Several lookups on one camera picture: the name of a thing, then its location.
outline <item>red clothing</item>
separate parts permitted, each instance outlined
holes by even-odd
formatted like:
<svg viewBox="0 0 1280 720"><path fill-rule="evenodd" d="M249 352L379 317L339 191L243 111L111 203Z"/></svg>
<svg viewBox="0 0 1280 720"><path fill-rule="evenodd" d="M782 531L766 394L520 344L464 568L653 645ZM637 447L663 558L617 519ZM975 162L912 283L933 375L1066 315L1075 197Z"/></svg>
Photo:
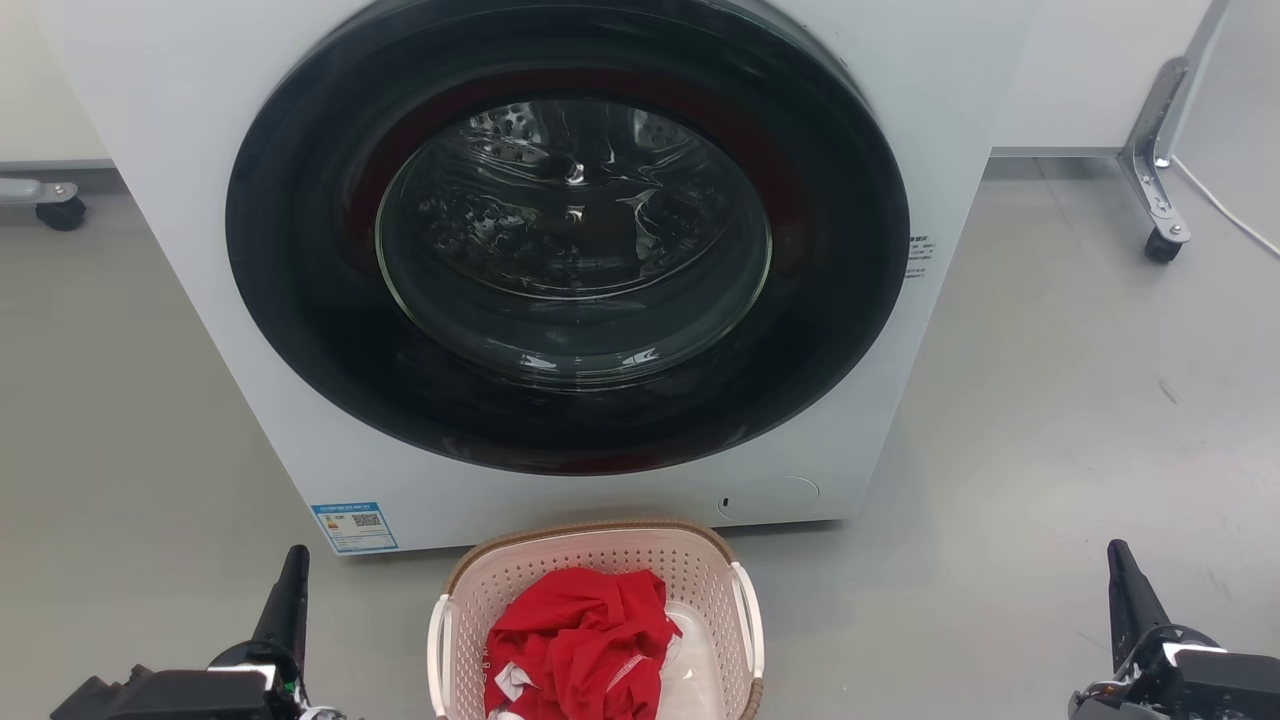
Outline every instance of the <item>red clothing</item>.
<svg viewBox="0 0 1280 720"><path fill-rule="evenodd" d="M654 720L659 671L680 635L666 605L667 585L649 570L548 573L489 630L485 712L509 706L524 720ZM534 685L515 701L494 682L509 662Z"/></svg>

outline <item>white handle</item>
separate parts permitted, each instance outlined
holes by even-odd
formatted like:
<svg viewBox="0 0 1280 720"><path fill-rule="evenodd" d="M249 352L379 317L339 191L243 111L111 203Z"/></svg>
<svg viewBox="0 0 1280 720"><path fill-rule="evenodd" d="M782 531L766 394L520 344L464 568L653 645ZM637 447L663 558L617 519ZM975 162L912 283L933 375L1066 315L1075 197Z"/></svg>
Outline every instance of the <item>white handle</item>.
<svg viewBox="0 0 1280 720"><path fill-rule="evenodd" d="M751 584L751 577L746 574L746 569L735 562L733 573L737 574L733 588L737 591L740 607L746 614L746 623L742 624L742 642L751 648L751 676L763 678L764 625L760 623L760 601L755 598L755 585Z"/></svg>
<svg viewBox="0 0 1280 720"><path fill-rule="evenodd" d="M449 688L452 659L444 647L447 639L444 624L449 615L449 596L442 594L440 600L435 601L435 609L431 610L431 625L426 630L426 687L431 693L431 710L435 711L436 717L447 717L447 701L452 692Z"/></svg>

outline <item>caster wheel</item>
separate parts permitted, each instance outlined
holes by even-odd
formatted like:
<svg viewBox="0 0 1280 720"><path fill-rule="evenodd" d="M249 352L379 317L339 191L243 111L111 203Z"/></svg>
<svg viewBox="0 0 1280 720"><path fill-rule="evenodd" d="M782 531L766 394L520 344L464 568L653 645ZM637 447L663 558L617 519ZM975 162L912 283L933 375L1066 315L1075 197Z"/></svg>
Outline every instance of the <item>caster wheel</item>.
<svg viewBox="0 0 1280 720"><path fill-rule="evenodd" d="M1158 229L1152 229L1147 237L1147 247L1143 249L1143 255L1156 263L1171 263L1174 258L1178 258L1178 251L1181 249L1181 242L1169 242L1165 240L1165 236L1160 234Z"/></svg>
<svg viewBox="0 0 1280 720"><path fill-rule="evenodd" d="M36 217L55 231L73 231L84 220L84 202L79 197L65 202L41 202L36 205Z"/></svg>

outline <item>front-loading washing machine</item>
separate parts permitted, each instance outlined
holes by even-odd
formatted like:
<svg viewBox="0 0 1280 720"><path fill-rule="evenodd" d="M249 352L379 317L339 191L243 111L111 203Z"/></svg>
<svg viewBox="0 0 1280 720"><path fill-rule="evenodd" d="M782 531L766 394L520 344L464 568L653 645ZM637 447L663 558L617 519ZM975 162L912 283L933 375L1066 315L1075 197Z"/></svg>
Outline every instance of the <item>front-loading washing machine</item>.
<svg viewBox="0 0 1280 720"><path fill-rule="evenodd" d="M339 553L854 515L1036 5L35 4Z"/></svg>

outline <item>glossy floor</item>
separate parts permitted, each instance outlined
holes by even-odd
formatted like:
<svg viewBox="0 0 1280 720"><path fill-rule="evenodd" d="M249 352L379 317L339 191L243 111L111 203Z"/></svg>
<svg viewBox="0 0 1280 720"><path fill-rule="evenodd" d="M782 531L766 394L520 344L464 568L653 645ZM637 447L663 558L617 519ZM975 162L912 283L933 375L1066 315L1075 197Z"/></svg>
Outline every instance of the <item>glossy floor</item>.
<svg viewBox="0 0 1280 720"><path fill-rule="evenodd" d="M1229 23L1180 156L1280 237L1280 79L1229 41L1280 8ZM1115 163L992 163L860 519L731 536L762 717L1064 716L1110 669L1112 537L1175 621L1280 655L1280 261L1170 184L1196 240L1156 266ZM5 714L202 666L303 542L312 697L429 716L426 621L461 553L323 550L137 208L100 190L72 234L0 214Z"/></svg>

